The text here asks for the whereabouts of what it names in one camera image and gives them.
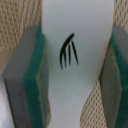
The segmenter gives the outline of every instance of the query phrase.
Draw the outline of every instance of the textured wall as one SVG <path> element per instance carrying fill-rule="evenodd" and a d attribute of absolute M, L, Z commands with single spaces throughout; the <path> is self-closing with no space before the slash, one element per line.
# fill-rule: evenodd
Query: textured wall
<path fill-rule="evenodd" d="M 41 0 L 0 0 L 0 52 L 15 49 L 26 26 L 41 21 Z M 128 32 L 128 1 L 115 0 L 114 24 Z M 107 128 L 99 83 L 81 114 L 81 128 Z"/>

